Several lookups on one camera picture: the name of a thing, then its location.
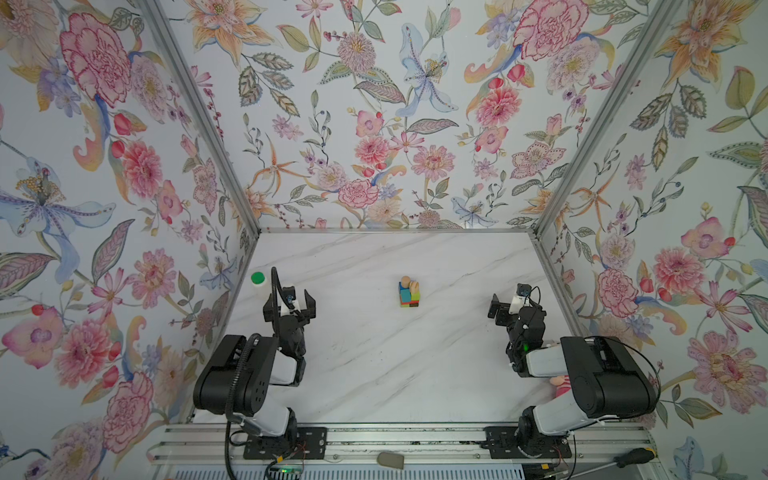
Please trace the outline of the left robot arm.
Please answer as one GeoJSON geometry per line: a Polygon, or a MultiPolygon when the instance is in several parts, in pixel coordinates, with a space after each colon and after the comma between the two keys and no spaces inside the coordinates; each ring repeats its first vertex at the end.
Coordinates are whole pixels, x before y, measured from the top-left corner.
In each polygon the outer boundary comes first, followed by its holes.
{"type": "Polygon", "coordinates": [[[293,287],[272,293],[264,305],[271,336],[226,335],[193,389],[197,410],[222,415],[250,436],[279,438],[295,424],[293,411],[269,396],[269,388],[296,387],[306,370],[304,329],[316,317],[316,301],[304,293],[304,305],[287,306],[293,287]]]}

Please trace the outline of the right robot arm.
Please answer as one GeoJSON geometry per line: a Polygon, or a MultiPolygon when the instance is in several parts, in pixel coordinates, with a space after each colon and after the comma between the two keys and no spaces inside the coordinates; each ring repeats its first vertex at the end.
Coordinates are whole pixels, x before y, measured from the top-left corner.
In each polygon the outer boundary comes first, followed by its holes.
{"type": "Polygon", "coordinates": [[[493,295],[488,318],[508,334],[505,353],[520,377],[567,383],[565,392],[520,415],[514,442],[527,455],[539,455],[546,446],[599,421],[649,414],[659,402],[629,346],[616,337],[566,336],[546,345],[546,311],[528,297],[503,302],[493,295]]]}

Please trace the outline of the white bottle green cap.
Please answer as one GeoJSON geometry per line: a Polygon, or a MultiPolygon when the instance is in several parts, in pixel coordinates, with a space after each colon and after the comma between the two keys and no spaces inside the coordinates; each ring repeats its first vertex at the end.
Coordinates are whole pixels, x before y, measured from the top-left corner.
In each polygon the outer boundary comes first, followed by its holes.
{"type": "Polygon", "coordinates": [[[256,289],[265,287],[269,283],[267,276],[262,271],[254,271],[249,279],[251,286],[256,289]]]}

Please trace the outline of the pink plush doll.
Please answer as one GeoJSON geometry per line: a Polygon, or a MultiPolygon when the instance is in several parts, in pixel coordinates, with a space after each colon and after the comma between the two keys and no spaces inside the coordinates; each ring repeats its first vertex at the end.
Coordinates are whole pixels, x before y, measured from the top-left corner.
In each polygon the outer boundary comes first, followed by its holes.
{"type": "Polygon", "coordinates": [[[554,396],[559,398],[571,391],[571,382],[568,375],[560,375],[549,379],[549,383],[555,388],[554,396]]]}

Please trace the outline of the grey oval object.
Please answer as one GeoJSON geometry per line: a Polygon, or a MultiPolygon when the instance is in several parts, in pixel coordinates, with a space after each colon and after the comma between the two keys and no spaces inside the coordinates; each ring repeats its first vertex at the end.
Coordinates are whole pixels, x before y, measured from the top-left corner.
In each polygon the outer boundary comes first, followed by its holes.
{"type": "Polygon", "coordinates": [[[403,470],[405,468],[405,457],[399,453],[382,451],[377,455],[376,463],[383,468],[403,470]]]}

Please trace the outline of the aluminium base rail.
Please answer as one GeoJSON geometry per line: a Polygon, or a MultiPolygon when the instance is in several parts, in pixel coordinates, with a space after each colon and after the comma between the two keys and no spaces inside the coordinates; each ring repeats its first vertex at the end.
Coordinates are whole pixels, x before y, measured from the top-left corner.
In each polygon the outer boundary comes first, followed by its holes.
{"type": "MultiPolygon", "coordinates": [[[[325,428],[323,435],[310,433],[309,441],[298,441],[299,448],[290,454],[270,455],[264,450],[230,446],[234,465],[265,463],[275,458],[307,465],[342,466],[375,464],[382,453],[404,457],[405,465],[468,463],[556,463],[566,465],[607,463],[614,457],[635,449],[656,453],[649,432],[638,423],[606,422],[578,430],[569,435],[551,453],[520,453],[511,445],[511,423],[305,423],[300,428],[325,428]]],[[[161,429],[160,441],[150,447],[150,464],[215,464],[224,459],[224,424],[193,423],[161,429]]]]}

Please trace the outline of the black handled screwdriver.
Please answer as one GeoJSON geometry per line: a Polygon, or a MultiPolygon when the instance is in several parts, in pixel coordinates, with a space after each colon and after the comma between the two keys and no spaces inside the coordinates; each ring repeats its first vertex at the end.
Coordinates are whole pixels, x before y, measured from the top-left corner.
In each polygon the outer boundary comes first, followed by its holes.
{"type": "Polygon", "coordinates": [[[612,468],[612,467],[616,467],[616,468],[622,469],[622,468],[625,468],[625,467],[628,467],[628,466],[632,466],[632,465],[642,465],[642,464],[649,463],[650,461],[654,460],[655,458],[656,458],[656,453],[652,449],[650,449],[650,448],[635,448],[635,449],[632,449],[632,450],[630,450],[628,452],[625,452],[625,453],[623,453],[621,455],[616,456],[611,462],[609,462],[607,464],[604,464],[604,465],[601,465],[601,466],[597,466],[597,467],[593,467],[593,468],[589,468],[587,470],[578,472],[576,474],[570,473],[566,477],[566,479],[567,480],[575,479],[575,478],[578,478],[578,477],[581,477],[581,476],[585,476],[585,475],[589,475],[589,474],[592,474],[592,473],[596,473],[596,472],[599,472],[599,471],[602,471],[602,470],[605,470],[605,469],[609,469],[609,468],[612,468]]]}

